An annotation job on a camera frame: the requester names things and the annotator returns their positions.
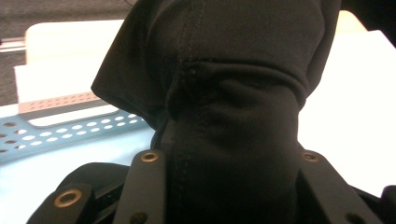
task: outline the black fabric cover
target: black fabric cover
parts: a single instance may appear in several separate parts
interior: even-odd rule
[[[140,0],[93,92],[158,132],[176,122],[168,223],[293,223],[298,114],[340,0]]]

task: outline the screw hole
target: screw hole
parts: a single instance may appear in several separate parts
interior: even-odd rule
[[[311,162],[319,161],[319,158],[314,153],[311,152],[304,152],[302,156],[306,161],[311,161]]]
[[[131,216],[131,219],[129,220],[130,224],[144,224],[148,220],[148,215],[146,213],[135,213],[133,216]]]
[[[158,159],[158,154],[153,152],[148,152],[142,156],[142,161],[151,162],[156,161]]]
[[[68,207],[76,202],[81,198],[82,192],[78,189],[69,189],[58,197],[56,197],[54,205],[57,207]]]

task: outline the stitching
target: stitching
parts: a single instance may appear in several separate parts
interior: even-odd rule
[[[188,44],[188,46],[187,46],[187,51],[188,51],[188,63],[187,63],[187,66],[189,66],[189,65],[191,65],[191,62],[192,62],[192,56],[193,56],[193,44],[194,44],[194,41],[195,41],[195,34],[196,34],[196,32],[198,31],[198,28],[200,27],[200,25],[201,25],[201,21],[202,21],[202,19],[203,19],[203,17],[204,17],[204,14],[205,14],[205,5],[206,5],[206,1],[205,0],[202,0],[201,1],[201,10],[199,11],[199,15],[198,15],[198,18],[197,18],[197,22],[195,22],[194,24],[193,24],[193,29],[192,29],[192,31],[191,31],[191,38],[190,38],[190,41],[189,41],[189,44]],[[191,11],[190,11],[190,13],[189,13],[189,20],[191,20],[191,18],[192,18],[192,13],[195,11],[195,6],[194,6],[194,3],[193,3],[193,1],[191,0]],[[184,27],[184,30],[183,30],[183,39],[186,37],[186,32],[187,32],[187,23],[185,23],[185,27]],[[181,59],[181,57],[179,58],[179,66],[181,66],[182,65],[182,59]],[[186,74],[186,71],[183,69],[183,66],[181,66],[181,71],[180,71],[180,74],[182,75],[182,83],[180,83],[182,86],[184,86],[184,87],[188,87],[188,86],[190,86],[191,87],[191,85],[188,85],[189,84],[189,81],[187,80],[187,75],[189,75],[189,76],[195,76],[195,71],[194,71],[194,69],[193,68],[191,68],[190,69],[190,72],[188,73],[188,74]],[[198,124],[198,130],[196,130],[197,132],[200,132],[200,130],[201,129],[203,129],[203,124],[205,125],[205,123],[202,123],[202,119],[200,119],[200,123]],[[190,164],[191,164],[191,154],[192,154],[192,152],[193,152],[193,146],[190,146],[189,148],[180,148],[181,150],[185,150],[185,156],[186,156],[186,158],[185,158],[185,162],[184,162],[184,164],[182,165],[182,170],[181,170],[181,172],[180,172],[180,179],[179,179],[179,181],[178,181],[178,183],[177,183],[177,200],[178,200],[178,202],[177,202],[177,209],[176,209],[176,215],[177,215],[177,217],[180,215],[180,213],[181,213],[181,209],[182,209],[182,207],[183,207],[183,204],[182,204],[182,197],[183,197],[183,191],[184,191],[184,189],[185,189],[185,183],[186,183],[186,176],[187,176],[187,172],[188,172],[188,169],[189,169],[189,166],[190,166]]]

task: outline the metal grommet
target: metal grommet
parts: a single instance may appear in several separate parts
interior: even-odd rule
[[[311,161],[311,162],[319,161],[318,156],[316,156],[312,152],[303,152],[302,156],[303,156],[304,160],[306,160],[306,161]]]
[[[68,189],[56,197],[53,205],[56,207],[68,207],[76,202],[82,197],[82,192],[79,189]]]
[[[154,152],[148,152],[148,153],[145,153],[141,157],[141,159],[142,159],[142,161],[145,161],[145,162],[156,161],[158,159],[158,154],[154,153]]]

